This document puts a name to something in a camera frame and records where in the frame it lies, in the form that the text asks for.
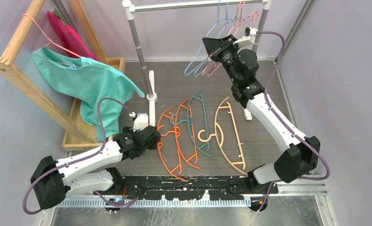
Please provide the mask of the blue wire hanger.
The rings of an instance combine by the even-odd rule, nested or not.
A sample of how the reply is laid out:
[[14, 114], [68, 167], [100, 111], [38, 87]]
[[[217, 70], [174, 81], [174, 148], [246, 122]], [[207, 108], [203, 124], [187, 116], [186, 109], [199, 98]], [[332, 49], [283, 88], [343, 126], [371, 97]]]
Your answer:
[[[221, 34], [223, 30], [226, 27], [227, 19], [228, 19], [228, 4], [229, 2], [223, 7], [221, 5], [221, 1], [219, 0], [217, 3], [217, 14], [216, 19], [213, 23], [210, 23], [209, 25], [212, 25], [212, 27], [207, 31], [204, 37], [210, 37], [210, 35], [213, 35], [215, 30], [219, 28], [221, 25], [223, 25], [222, 30], [219, 32]], [[200, 61], [200, 54], [203, 53], [203, 43], [201, 42], [195, 58], [187, 65], [187, 67], [184, 70], [185, 76], [193, 75], [194, 77], [198, 77], [202, 74], [202, 67], [205, 66], [208, 63], [208, 57], [205, 55], [204, 59]]]
[[[229, 14], [229, 12], [228, 12], [228, 18], [229, 19], [233, 19], [231, 16], [230, 16], [230, 14]], [[209, 38], [217, 38], [217, 35], [219, 34], [219, 32], [222, 30], [222, 28], [223, 28], [223, 25], [221, 25], [219, 28], [217, 28], [216, 30], [215, 30], [215, 32], [214, 32], [214, 34], [213, 35], [210, 35], [210, 37]], [[225, 33], [228, 31], [228, 27], [227, 27], [227, 29], [226, 30], [224, 30], [224, 32], [220, 35], [220, 37], [222, 37], [223, 35], [225, 35]], [[203, 49], [203, 53], [202, 54], [200, 54], [200, 61], [202, 60], [202, 59], [204, 59], [204, 57], [205, 57], [205, 55], [207, 55], [207, 53], [205, 52], [205, 49], [204, 49], [204, 47], [202, 48]]]

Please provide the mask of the teal plastic hanger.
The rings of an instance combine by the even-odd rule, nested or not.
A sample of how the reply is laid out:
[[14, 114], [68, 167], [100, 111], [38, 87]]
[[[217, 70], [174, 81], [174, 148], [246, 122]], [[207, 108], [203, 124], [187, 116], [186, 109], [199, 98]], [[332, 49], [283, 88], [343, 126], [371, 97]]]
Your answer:
[[208, 122], [207, 122], [207, 113], [206, 113], [206, 107], [205, 107], [205, 101], [204, 101], [204, 97], [202, 95], [202, 92], [203, 90], [199, 90], [197, 92], [195, 92], [187, 101], [186, 101], [186, 104], [182, 104], [182, 106], [184, 106], [186, 108], [186, 118], [184, 120], [180, 120], [179, 122], [172, 122], [173, 125], [179, 125], [181, 124], [182, 122], [186, 122], [187, 124], [187, 129], [188, 129], [188, 134], [190, 136], [190, 139], [191, 139], [191, 142], [194, 146], [194, 148], [197, 149], [197, 151], [199, 151], [200, 153], [208, 156], [208, 157], [212, 157], [212, 154], [209, 153], [210, 151], [210, 144], [209, 144], [209, 141], [202, 141], [202, 145], [198, 145], [197, 142], [196, 142], [196, 139], [197, 139], [197, 136], [195, 134], [195, 132], [193, 131], [193, 125], [194, 125], [194, 117], [193, 117], [193, 113], [192, 113], [192, 102], [193, 100], [198, 100], [201, 102], [202, 104], [202, 111], [203, 111], [203, 122], [204, 122], [204, 128], [205, 128], [205, 132], [206, 134], [208, 134], [207, 130], [208, 130]]

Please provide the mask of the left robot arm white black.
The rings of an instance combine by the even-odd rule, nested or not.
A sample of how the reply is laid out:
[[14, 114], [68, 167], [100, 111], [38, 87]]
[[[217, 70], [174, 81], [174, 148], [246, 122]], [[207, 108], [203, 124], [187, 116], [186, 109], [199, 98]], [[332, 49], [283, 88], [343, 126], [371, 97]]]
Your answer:
[[76, 156], [40, 160], [31, 176], [26, 195], [34, 191], [40, 210], [50, 209], [73, 195], [93, 192], [119, 194], [124, 178], [109, 164], [144, 155], [157, 147], [161, 135], [156, 127], [147, 126], [131, 133], [120, 133], [102, 146]]

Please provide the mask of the beige plastic hanger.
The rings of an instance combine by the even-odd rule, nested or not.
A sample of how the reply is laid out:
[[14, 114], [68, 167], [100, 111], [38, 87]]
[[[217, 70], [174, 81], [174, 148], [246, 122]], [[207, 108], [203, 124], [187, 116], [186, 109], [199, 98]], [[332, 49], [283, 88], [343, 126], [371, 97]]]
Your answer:
[[243, 142], [240, 140], [229, 97], [224, 98], [215, 110], [213, 131], [202, 129], [197, 133], [197, 137], [204, 143], [215, 142], [225, 161], [240, 175], [247, 176]]

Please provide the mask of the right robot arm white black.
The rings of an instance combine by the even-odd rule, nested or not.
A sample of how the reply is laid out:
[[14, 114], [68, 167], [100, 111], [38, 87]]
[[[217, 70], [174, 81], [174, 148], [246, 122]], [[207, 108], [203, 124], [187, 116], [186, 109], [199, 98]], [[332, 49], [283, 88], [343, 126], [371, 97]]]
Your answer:
[[232, 81], [233, 97], [253, 114], [277, 143], [281, 155], [271, 164], [248, 172], [248, 187], [260, 193], [272, 181], [290, 183], [314, 170], [318, 164], [320, 141], [307, 137], [280, 112], [256, 79], [259, 69], [256, 52], [241, 49], [243, 39], [228, 35], [221, 39], [202, 39], [208, 57], [221, 63]]

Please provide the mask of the pink wire hanger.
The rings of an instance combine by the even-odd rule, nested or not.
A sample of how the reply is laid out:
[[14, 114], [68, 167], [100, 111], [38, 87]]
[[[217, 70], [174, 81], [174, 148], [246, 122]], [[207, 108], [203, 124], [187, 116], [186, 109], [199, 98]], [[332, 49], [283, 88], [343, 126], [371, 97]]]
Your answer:
[[[241, 27], [243, 25], [248, 26], [249, 24], [251, 24], [255, 20], [256, 17], [259, 16], [259, 13], [257, 11], [253, 11], [250, 14], [246, 14], [246, 15], [243, 16], [243, 11], [244, 11], [244, 8], [245, 8], [246, 4], [247, 4], [246, 0], [240, 0], [238, 5], [237, 5], [237, 9], [236, 9], [236, 13], [235, 13], [234, 18], [233, 19], [227, 19], [227, 21], [226, 21], [227, 24], [226, 24], [226, 27], [224, 29], [224, 30], [226, 30], [227, 27], [229, 28], [227, 35], [232, 34], [236, 38], [239, 38], [243, 33], [243, 30], [242, 30]], [[207, 63], [206, 67], [202, 70], [201, 75], [210, 77], [210, 76], [213, 75], [213, 73], [219, 67], [220, 67], [219, 63], [215, 63], [212, 60], [210, 60], [210, 62]]]
[[207, 33], [209, 38], [223, 38], [230, 34], [241, 38], [244, 36], [245, 28], [253, 27], [259, 19], [260, 13], [247, 9], [247, 1], [245, 0], [238, 1], [234, 10], [229, 10], [228, 5], [224, 6], [224, 10], [218, 7], [217, 21]]

